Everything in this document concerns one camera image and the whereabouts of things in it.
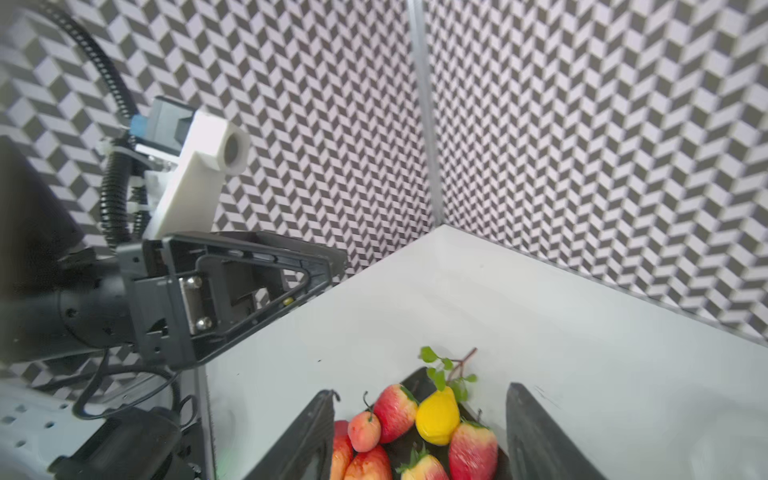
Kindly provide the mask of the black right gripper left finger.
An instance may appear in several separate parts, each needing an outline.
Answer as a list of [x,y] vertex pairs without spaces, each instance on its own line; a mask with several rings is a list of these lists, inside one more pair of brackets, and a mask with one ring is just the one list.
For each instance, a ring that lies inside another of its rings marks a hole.
[[245,479],[328,480],[339,399],[333,390],[318,392]]

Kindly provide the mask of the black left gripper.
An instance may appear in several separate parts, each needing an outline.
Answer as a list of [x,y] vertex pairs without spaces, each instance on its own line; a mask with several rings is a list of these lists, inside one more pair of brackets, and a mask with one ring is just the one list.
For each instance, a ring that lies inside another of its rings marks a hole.
[[[215,263],[212,256],[241,263]],[[91,350],[134,347],[151,365],[205,364],[344,274],[344,250],[269,232],[174,235],[63,264],[59,317]]]

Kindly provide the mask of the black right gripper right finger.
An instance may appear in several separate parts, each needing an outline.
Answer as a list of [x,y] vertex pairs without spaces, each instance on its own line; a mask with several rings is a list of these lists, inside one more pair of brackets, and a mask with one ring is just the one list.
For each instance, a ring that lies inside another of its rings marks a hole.
[[606,479],[521,383],[509,385],[506,421],[514,479]]

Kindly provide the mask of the small peach fake cherry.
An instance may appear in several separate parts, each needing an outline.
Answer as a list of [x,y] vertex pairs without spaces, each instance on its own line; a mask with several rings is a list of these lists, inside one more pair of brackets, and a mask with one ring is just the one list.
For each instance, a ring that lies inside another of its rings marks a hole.
[[365,410],[349,421],[347,435],[352,448],[358,453],[366,453],[373,450],[381,438],[381,424],[375,415],[373,406],[367,401],[368,392],[363,394],[362,400]]

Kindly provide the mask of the red yellow fake apple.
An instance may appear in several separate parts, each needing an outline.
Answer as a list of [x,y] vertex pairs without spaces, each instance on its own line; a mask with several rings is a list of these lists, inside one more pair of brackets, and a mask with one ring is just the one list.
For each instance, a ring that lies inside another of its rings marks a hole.
[[449,444],[450,477],[454,480],[490,480],[498,465],[498,440],[480,421],[460,418]]

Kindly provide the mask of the red fake strawberry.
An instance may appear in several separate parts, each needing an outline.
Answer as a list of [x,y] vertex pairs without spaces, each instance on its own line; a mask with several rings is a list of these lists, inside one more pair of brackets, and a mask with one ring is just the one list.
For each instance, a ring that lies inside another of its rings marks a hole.
[[349,464],[344,480],[392,480],[389,457],[381,445],[359,453]]

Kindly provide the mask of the red strawberry shaped fake fruit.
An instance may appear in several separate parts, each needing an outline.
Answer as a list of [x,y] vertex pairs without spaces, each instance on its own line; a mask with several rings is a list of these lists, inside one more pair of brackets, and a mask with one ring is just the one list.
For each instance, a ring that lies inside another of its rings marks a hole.
[[388,444],[407,433],[415,423],[418,408],[418,401],[405,386],[388,386],[373,407],[381,426],[379,442]]

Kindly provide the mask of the yellow fake pear with leaves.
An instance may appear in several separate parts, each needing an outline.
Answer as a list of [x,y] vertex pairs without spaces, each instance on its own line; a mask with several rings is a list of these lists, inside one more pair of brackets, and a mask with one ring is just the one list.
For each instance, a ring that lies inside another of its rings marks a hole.
[[435,391],[421,401],[415,426],[427,443],[446,446],[461,422],[459,404],[469,398],[469,387],[477,382],[476,374],[467,374],[467,364],[477,353],[473,347],[462,358],[452,359],[439,355],[433,348],[424,346],[418,358],[426,365],[428,380]]

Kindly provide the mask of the peach fake apple green leaf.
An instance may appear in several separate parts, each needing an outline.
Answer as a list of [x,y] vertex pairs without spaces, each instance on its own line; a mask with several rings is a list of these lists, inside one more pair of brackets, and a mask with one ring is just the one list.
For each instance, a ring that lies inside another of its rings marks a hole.
[[449,475],[425,446],[414,445],[409,459],[396,469],[401,480],[448,480]]

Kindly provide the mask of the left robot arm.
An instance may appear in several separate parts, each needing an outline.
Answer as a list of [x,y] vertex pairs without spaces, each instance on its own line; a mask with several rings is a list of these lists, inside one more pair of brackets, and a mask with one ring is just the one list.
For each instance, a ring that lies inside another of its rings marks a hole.
[[211,229],[249,136],[169,98],[142,115],[94,38],[50,1],[24,8],[63,30],[99,71],[125,118],[107,142],[101,228],[82,229],[9,138],[1,141],[1,358],[100,352],[69,407],[96,430],[45,464],[56,479],[203,479],[209,460],[196,395],[179,375],[205,365],[331,286],[345,252],[270,232]]

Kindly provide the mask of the black tray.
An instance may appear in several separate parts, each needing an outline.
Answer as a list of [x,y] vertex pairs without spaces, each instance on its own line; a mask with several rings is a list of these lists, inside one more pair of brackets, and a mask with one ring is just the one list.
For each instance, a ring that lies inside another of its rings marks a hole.
[[[430,394],[432,394],[435,391],[434,385],[427,378],[426,367],[423,367],[417,370],[415,373],[411,374],[406,380],[396,384],[402,384],[403,386],[405,386],[413,394],[413,396],[416,398],[419,404],[421,401],[425,400]],[[459,406],[459,411],[460,411],[461,417],[464,417],[473,421],[479,421],[478,419],[475,419],[471,415],[469,415],[468,411],[461,406]],[[444,469],[449,475],[449,479],[452,479],[450,477],[450,468],[449,468],[449,444],[446,446],[436,446],[436,445],[427,443],[425,440],[421,438],[421,436],[417,432],[417,428],[414,423],[411,429],[400,438],[388,444],[381,444],[379,442],[378,445],[381,445],[383,447],[383,449],[386,451],[389,457],[393,479],[394,478],[400,479],[400,476],[397,474],[396,469],[401,464],[406,463],[408,461],[410,452],[414,445],[417,445],[418,448],[425,446],[428,449],[429,453],[434,457],[436,457],[439,460],[439,462],[442,464],[442,466],[444,467]],[[497,465],[497,469],[493,479],[510,479],[511,477],[512,475],[509,472],[509,459],[506,456],[506,454],[504,454],[504,452],[499,448],[498,465]]]

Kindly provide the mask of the aluminium corner post left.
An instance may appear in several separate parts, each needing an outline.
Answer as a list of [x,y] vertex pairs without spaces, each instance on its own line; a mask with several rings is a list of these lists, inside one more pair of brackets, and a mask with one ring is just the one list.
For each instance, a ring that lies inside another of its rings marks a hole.
[[407,0],[406,4],[412,40],[412,58],[416,75],[418,102],[421,109],[433,223],[435,227],[439,227],[445,222],[445,213],[437,152],[424,2],[422,0]]

